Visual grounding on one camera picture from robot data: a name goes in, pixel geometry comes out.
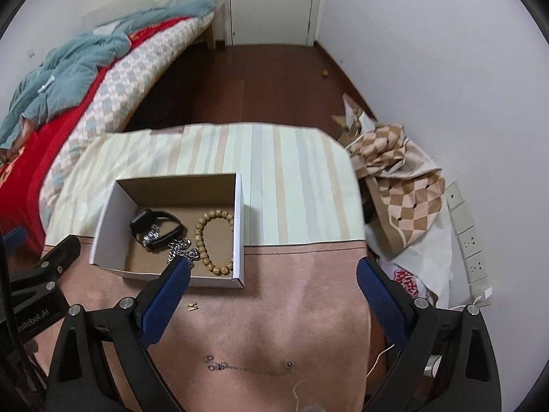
watch face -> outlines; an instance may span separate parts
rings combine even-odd
[[[154,223],[154,213],[150,209],[145,209],[143,212],[130,222],[130,228],[134,234],[145,232]]]

door frame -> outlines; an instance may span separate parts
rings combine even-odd
[[[320,0],[311,0],[311,12],[309,13],[309,24],[307,32],[307,46],[312,46],[315,42],[316,27],[318,24],[318,12],[320,9]],[[232,29],[232,13],[231,0],[223,5],[223,22],[225,30],[225,44],[232,46],[233,44],[233,29]]]

black watch strap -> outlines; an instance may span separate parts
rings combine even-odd
[[[138,235],[147,232],[156,220],[173,221],[174,223],[177,223],[177,226],[163,236],[144,243],[143,240],[140,240],[138,238]],[[153,211],[152,209],[145,209],[143,212],[140,212],[132,221],[130,221],[130,229],[132,231],[132,237],[137,243],[143,246],[146,250],[153,251],[167,247],[168,243],[171,242],[171,240],[175,240],[179,236],[183,235],[183,232],[185,231],[185,226],[183,226],[179,218],[169,212],[165,212],[162,210]]]

wall outlet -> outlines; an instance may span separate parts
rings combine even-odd
[[[472,255],[482,251],[482,245],[474,226],[459,234],[457,241],[459,242],[464,259],[468,259]]]
[[[446,203],[448,204],[448,209],[450,210],[455,209],[465,201],[463,196],[461,196],[461,192],[459,191],[455,181],[446,188],[445,193]]]
[[[476,282],[471,283],[469,285],[469,290],[471,293],[471,302],[474,302],[474,300],[483,295],[484,291],[491,288],[490,280],[487,277],[484,277],[480,280],[477,280]],[[492,296],[488,297],[488,299],[479,300],[476,302],[477,307],[483,307],[484,305],[490,305],[492,303]]]
[[[469,283],[488,277],[482,251],[465,259],[465,272],[467,273]]]
[[[457,236],[475,225],[475,219],[470,214],[466,202],[463,202],[452,210],[449,213],[449,216],[452,218],[452,224],[454,225],[454,231]]]

striped cloth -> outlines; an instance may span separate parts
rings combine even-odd
[[[240,123],[97,138],[64,184],[46,244],[67,234],[92,237],[115,179],[234,172],[242,175],[244,245],[364,240],[359,187],[343,147],[317,129]]]

